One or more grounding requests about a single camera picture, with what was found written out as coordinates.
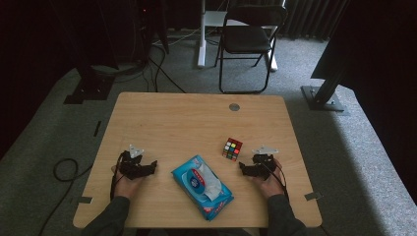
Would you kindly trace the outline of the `black stand with base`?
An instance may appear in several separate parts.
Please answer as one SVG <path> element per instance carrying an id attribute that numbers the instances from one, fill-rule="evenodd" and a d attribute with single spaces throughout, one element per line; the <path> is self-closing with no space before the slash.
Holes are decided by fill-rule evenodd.
<path id="1" fill-rule="evenodd" d="M 100 75 L 93 69 L 70 17 L 65 13 L 61 0 L 45 1 L 51 10 L 53 26 L 81 77 L 74 91 L 65 98 L 64 103 L 82 104 L 85 100 L 106 100 L 115 77 Z"/>

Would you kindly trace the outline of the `person's left hand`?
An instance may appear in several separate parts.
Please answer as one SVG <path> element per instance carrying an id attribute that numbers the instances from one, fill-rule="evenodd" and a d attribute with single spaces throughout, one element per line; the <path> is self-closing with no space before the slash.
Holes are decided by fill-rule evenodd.
<path id="1" fill-rule="evenodd" d="M 115 166 L 111 167 L 115 175 L 113 197 L 124 197 L 131 200 L 139 191 L 143 178 L 129 179 L 121 174 Z"/>

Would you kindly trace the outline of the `white desk frame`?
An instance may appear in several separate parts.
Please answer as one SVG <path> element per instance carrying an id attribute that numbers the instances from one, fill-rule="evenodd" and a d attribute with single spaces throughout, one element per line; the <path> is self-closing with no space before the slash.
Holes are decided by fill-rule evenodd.
<path id="1" fill-rule="evenodd" d="M 200 47 L 199 47 L 199 53 L 198 53 L 198 66 L 200 68 L 203 68 L 206 65 L 206 52 L 207 52 L 206 27 L 221 28 L 221 31 L 222 31 L 223 20 L 227 11 L 207 11 L 206 0 L 202 0 L 201 38 L 200 38 Z M 271 72 L 276 71 L 276 70 L 277 70 L 276 61 L 273 56 Z"/>

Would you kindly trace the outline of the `colourful puzzle cube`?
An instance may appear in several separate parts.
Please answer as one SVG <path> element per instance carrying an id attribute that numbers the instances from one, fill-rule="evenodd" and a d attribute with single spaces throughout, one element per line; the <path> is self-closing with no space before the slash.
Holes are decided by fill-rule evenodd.
<path id="1" fill-rule="evenodd" d="M 228 138 L 224 145 L 222 156 L 232 161 L 236 161 L 241 151 L 242 145 L 242 142 Z"/>

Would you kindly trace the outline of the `black folding chair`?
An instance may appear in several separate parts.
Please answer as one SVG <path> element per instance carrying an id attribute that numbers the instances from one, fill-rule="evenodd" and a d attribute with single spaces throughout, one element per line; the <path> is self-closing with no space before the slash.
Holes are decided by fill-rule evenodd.
<path id="1" fill-rule="evenodd" d="M 220 63 L 218 88 L 225 94 L 262 93 L 267 87 L 275 52 L 276 37 L 285 24 L 287 9 L 282 5 L 244 5 L 227 11 L 222 25 L 214 66 Z M 264 86 L 255 90 L 225 90 L 223 63 L 225 60 L 256 60 L 268 57 Z"/>

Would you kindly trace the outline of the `dark pleated curtain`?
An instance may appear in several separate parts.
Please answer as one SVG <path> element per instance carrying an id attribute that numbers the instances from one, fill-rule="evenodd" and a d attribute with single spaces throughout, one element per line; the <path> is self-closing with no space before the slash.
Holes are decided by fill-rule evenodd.
<path id="1" fill-rule="evenodd" d="M 288 17 L 282 36 L 328 40 L 332 37 L 350 0 L 284 0 Z"/>

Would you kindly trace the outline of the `blue wet wipes pack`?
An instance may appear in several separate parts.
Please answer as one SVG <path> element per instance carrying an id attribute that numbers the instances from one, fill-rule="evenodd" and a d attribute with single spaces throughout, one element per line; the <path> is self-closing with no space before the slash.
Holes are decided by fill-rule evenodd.
<path id="1" fill-rule="evenodd" d="M 211 221 L 234 200 L 234 196 L 229 188 L 220 181 L 221 190 L 218 194 L 199 194 L 200 176 L 197 168 L 202 164 L 208 165 L 200 155 L 195 155 L 188 161 L 172 171 L 172 175 L 176 183 L 189 196 L 191 201 L 197 206 L 205 220 Z"/>

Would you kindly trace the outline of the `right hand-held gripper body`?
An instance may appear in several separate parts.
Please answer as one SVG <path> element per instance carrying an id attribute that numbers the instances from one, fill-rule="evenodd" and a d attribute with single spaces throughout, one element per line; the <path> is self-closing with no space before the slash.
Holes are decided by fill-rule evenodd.
<path id="1" fill-rule="evenodd" d="M 278 153 L 278 150 L 272 147 L 261 146 L 258 149 L 253 149 L 252 153 L 254 154 L 253 162 L 258 168 L 257 177 L 266 180 L 276 169 L 273 155 Z"/>

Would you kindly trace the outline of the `dark equipment rack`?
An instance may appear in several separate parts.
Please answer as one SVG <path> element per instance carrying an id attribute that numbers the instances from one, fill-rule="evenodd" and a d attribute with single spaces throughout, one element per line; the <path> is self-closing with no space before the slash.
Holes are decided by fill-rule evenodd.
<path id="1" fill-rule="evenodd" d="M 165 0 L 132 0 L 134 19 L 133 58 L 141 63 L 149 60 L 152 39 L 158 36 L 165 53 L 169 53 Z"/>

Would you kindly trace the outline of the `black beam stand with plate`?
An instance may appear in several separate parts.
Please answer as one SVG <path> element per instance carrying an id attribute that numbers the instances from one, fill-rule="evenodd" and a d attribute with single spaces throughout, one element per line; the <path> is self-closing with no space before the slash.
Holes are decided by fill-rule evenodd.
<path id="1" fill-rule="evenodd" d="M 335 91 L 346 74 L 346 63 L 351 54 L 348 43 L 348 39 L 334 36 L 328 42 L 311 76 L 312 79 L 322 79 L 324 82 L 319 87 L 301 87 L 311 110 L 347 114 L 347 108 L 342 105 Z"/>

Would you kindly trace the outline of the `person's right hand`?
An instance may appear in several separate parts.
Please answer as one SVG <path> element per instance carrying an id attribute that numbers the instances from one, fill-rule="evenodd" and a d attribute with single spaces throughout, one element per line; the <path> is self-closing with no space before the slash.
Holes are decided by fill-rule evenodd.
<path id="1" fill-rule="evenodd" d="M 252 181 L 261 191 L 261 194 L 266 198 L 270 198 L 275 195 L 283 195 L 284 188 L 283 188 L 283 180 L 282 175 L 280 173 L 281 164 L 276 159 L 275 161 L 276 168 L 274 172 L 266 179 L 263 180 L 262 178 L 253 177 Z"/>

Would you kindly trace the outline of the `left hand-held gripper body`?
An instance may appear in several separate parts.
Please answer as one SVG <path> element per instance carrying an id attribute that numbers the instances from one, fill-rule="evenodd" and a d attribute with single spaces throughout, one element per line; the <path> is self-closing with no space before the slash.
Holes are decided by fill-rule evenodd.
<path id="1" fill-rule="evenodd" d="M 119 156 L 119 172 L 130 180 L 146 176 L 145 168 L 141 166 L 143 153 L 142 148 L 129 145 Z"/>

